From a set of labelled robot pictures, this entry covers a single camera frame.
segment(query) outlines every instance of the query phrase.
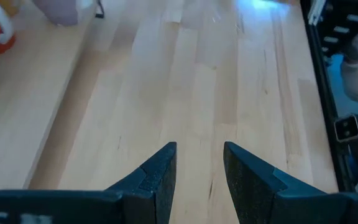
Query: wooden table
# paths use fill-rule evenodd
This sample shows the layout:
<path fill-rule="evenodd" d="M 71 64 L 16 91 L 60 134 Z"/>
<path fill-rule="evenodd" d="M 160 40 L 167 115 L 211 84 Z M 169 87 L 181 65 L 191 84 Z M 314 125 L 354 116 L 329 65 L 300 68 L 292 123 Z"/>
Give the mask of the wooden table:
<path fill-rule="evenodd" d="M 105 1 L 32 189 L 106 189 L 178 143 L 171 223 L 238 223 L 224 141 L 336 192 L 299 2 Z"/>
<path fill-rule="evenodd" d="M 0 189 L 28 186 L 95 9 L 76 27 L 49 23 L 28 1 L 13 18 L 17 42 L 0 55 Z"/>

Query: shoe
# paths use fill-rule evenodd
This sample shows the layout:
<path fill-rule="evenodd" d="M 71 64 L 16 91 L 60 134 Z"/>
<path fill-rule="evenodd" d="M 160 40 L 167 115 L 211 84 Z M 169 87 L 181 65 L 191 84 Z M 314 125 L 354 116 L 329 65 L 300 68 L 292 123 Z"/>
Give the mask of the shoe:
<path fill-rule="evenodd" d="M 358 102 L 358 63 L 341 64 L 341 76 L 345 94 L 353 101 Z"/>

